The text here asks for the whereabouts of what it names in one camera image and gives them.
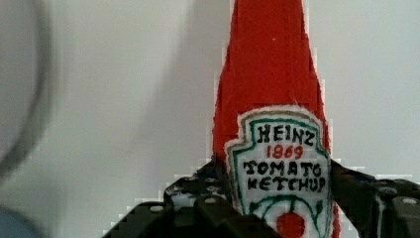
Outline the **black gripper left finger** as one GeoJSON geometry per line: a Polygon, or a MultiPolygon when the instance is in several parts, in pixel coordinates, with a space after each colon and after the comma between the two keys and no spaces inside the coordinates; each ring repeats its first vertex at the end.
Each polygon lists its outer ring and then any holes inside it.
{"type": "Polygon", "coordinates": [[[236,210],[227,176],[213,159],[169,185],[162,201],[138,204],[103,238],[280,238],[255,215],[236,210]]]}

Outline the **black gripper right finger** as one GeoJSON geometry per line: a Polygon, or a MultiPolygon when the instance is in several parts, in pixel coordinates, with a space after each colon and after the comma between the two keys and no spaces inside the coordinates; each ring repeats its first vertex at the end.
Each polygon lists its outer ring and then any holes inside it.
{"type": "Polygon", "coordinates": [[[406,179],[376,179],[332,161],[333,199],[360,238],[420,238],[420,187],[406,179]]]}

